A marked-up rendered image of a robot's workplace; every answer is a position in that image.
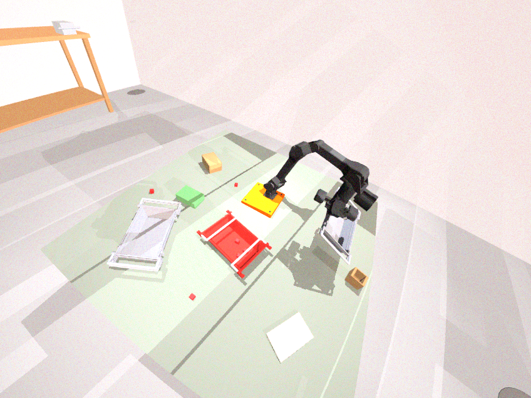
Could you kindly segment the light green block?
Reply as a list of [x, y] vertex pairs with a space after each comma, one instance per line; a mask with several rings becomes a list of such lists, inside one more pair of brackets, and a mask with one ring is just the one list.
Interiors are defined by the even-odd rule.
[[196, 209], [204, 200], [204, 194], [185, 185], [176, 194], [176, 197], [182, 203]]

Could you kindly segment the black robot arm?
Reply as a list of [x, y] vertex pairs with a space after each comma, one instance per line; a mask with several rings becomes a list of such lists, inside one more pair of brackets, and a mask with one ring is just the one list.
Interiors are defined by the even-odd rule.
[[[286, 176], [294, 168], [294, 166], [302, 158], [310, 153], [318, 153], [325, 160], [337, 167], [343, 174], [340, 180], [343, 182], [339, 188], [339, 193], [344, 198], [352, 198], [354, 196], [354, 202], [361, 208], [368, 211], [373, 203], [378, 199], [378, 196], [367, 190], [369, 169], [367, 166], [347, 159], [344, 155], [340, 154], [335, 149], [331, 148], [323, 140], [317, 140], [312, 142], [302, 141], [292, 146], [289, 152], [289, 158], [284, 163], [278, 174], [264, 184], [266, 192], [264, 196], [273, 200], [277, 195], [277, 190], [285, 185]], [[329, 202], [330, 209], [328, 214], [336, 218], [344, 218], [349, 215], [349, 210], [346, 209], [347, 201], [341, 201], [338, 197], [334, 197]]]

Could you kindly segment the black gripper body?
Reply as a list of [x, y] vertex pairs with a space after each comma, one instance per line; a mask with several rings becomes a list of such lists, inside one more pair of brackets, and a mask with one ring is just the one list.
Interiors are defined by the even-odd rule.
[[[338, 197], [339, 200], [341, 201], [348, 201], [351, 199], [351, 198], [344, 198], [340, 193], [339, 193], [339, 190], [336, 192], [336, 194], [331, 198], [329, 196], [326, 196], [327, 195], [327, 192], [322, 190], [322, 189], [318, 189], [315, 197], [313, 198], [314, 201], [318, 202], [318, 203], [323, 203], [323, 201], [325, 200], [326, 201], [326, 206], [330, 208], [330, 204], [329, 202], [331, 201], [332, 198], [334, 197]], [[348, 219], [350, 219], [352, 222], [354, 222], [357, 217], [358, 217], [358, 213], [359, 213], [359, 210], [355, 207], [352, 207], [350, 205], [349, 208], [346, 207], [347, 210], [349, 210], [349, 215], [347, 216]]]

